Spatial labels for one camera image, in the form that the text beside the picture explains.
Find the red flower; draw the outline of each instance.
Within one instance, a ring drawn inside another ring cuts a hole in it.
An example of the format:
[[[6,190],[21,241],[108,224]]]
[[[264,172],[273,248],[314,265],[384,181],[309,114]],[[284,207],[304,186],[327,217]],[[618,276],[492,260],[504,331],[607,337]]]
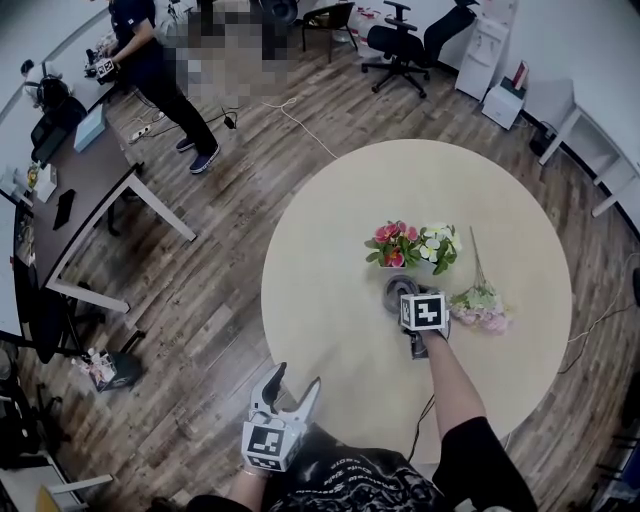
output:
[[[404,256],[398,248],[391,251],[389,256],[384,257],[385,267],[401,267],[402,265],[404,265]]]
[[[413,226],[409,228],[406,234],[410,242],[415,242],[418,239],[418,230]]]
[[[382,226],[376,229],[375,240],[379,244],[384,244],[389,241],[389,239],[394,236],[398,232],[398,226],[395,224],[387,224],[386,226]]]

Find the potted plant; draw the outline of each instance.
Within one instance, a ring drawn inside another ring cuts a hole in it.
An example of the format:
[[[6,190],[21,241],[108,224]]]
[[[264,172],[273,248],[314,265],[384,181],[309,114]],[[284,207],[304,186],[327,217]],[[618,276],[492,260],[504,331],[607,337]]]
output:
[[[420,230],[418,251],[422,260],[435,265],[434,275],[442,274],[453,265],[460,250],[462,244],[455,226],[441,222]]]
[[[376,229],[374,237],[364,245],[374,252],[366,260],[377,262],[381,267],[412,267],[421,259],[421,237],[418,230],[402,222],[387,221],[385,226]]]

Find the round table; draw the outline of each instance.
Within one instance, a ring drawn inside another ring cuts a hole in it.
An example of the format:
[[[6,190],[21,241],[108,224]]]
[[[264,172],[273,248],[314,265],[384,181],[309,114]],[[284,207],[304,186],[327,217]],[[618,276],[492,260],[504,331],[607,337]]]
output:
[[[349,153],[287,207],[262,277],[265,333],[274,361],[288,363],[285,385],[299,399],[320,376],[321,427],[352,446],[409,453],[433,385],[429,362],[411,359],[409,338],[382,306],[382,287],[398,270],[365,262],[364,241],[387,220],[456,226],[463,250],[447,272],[404,272],[447,294],[474,282],[473,227],[485,276],[514,321],[492,336],[454,320],[449,343],[496,435],[507,435],[536,408],[562,361],[571,321],[567,263],[544,211],[515,178],[441,142],[396,140]],[[439,457],[434,409],[413,460]]]

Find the black office chair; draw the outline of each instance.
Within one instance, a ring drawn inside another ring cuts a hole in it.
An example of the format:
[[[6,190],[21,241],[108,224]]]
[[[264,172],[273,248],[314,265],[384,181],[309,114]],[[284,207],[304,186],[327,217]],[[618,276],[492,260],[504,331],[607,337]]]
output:
[[[409,31],[415,32],[418,28],[405,23],[402,17],[403,11],[410,11],[411,8],[385,0],[385,4],[396,8],[395,18],[385,18],[385,21],[395,26],[396,29],[376,25],[371,27],[367,36],[371,48],[384,52],[385,58],[391,58],[389,64],[379,62],[365,62],[362,64],[363,73],[368,72],[369,68],[388,70],[387,75],[371,87],[373,92],[379,92],[384,83],[400,75],[418,89],[421,98],[427,97],[427,93],[424,92],[422,86],[410,73],[422,73],[424,79],[429,80],[429,68],[435,66],[438,62],[444,43],[462,32],[476,19],[475,13],[469,9],[469,5],[477,4],[475,0],[455,0],[455,2],[457,5],[453,9],[425,30],[423,46],[418,37],[409,34]]]
[[[349,34],[353,47],[357,52],[358,45],[356,44],[356,40],[353,38],[351,30],[349,30],[349,27],[347,26],[349,23],[349,16],[351,16],[351,10],[354,5],[354,2],[335,4],[306,13],[302,18],[302,51],[307,51],[307,38],[305,37],[306,30],[327,30],[329,32],[329,63],[331,63],[333,31],[337,30],[347,32]]]
[[[44,167],[86,116],[87,109],[73,96],[69,96],[59,107],[44,114],[31,131],[31,160],[40,162]]]
[[[104,314],[96,310],[76,315],[77,299],[67,299],[48,288],[38,289],[35,269],[27,267],[18,258],[14,258],[13,271],[18,315],[22,323],[28,324],[31,339],[12,343],[35,349],[44,364],[51,361],[54,354],[65,357],[87,355],[76,328],[94,320],[104,323]],[[80,283],[80,286],[89,289],[86,283]],[[68,338],[71,338],[74,348],[66,347]]]

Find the table leg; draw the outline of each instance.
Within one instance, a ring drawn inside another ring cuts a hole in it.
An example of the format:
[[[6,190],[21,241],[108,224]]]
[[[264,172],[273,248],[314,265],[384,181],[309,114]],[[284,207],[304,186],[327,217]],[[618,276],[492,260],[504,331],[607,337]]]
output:
[[[616,164],[619,161],[620,161],[620,155],[616,155],[613,161],[611,162],[611,164],[609,164],[609,166],[606,169],[601,171],[596,177],[596,179],[593,180],[593,184],[596,186],[600,185],[600,183],[602,183],[602,180],[604,180],[607,176],[610,176],[611,173],[615,170]]]
[[[66,295],[67,297],[74,297],[83,302],[95,304],[102,308],[112,309],[119,311],[120,313],[126,313],[129,311],[129,304],[124,301],[116,300],[106,295],[101,295],[86,288],[80,288],[71,283],[62,281],[61,279],[52,279],[47,284],[47,288],[54,290],[58,293]]]
[[[184,222],[176,217],[175,214],[169,210],[169,208],[167,208],[135,174],[132,174],[127,178],[127,186],[138,194],[140,199],[158,212],[164,220],[176,228],[187,240],[192,242],[195,239],[196,234],[191,231]]]
[[[629,189],[630,185],[636,179],[638,179],[638,175],[635,174],[634,172],[634,175],[631,178],[629,178],[629,180],[624,185],[622,185],[618,190],[616,190],[613,194],[611,194],[611,196],[607,197],[598,206],[596,206],[593,210],[591,210],[591,215],[593,215],[594,217],[597,217],[601,215],[605,210],[613,206],[615,203],[620,201],[620,199],[622,199],[622,197],[624,197],[624,195],[630,190]]]
[[[569,132],[573,128],[573,125],[576,124],[576,121],[578,119],[580,119],[580,115],[580,109],[578,107],[574,107],[563,121],[562,126],[560,127],[560,131],[558,132],[558,135],[556,135],[556,138],[551,141],[551,144],[544,152],[544,155],[542,155],[540,157],[540,160],[538,160],[540,165],[544,165],[547,163],[549,158],[551,158],[551,155],[553,155],[555,150],[558,149],[558,146],[560,146],[560,143],[562,143],[564,139],[567,138],[567,135],[569,135]]]

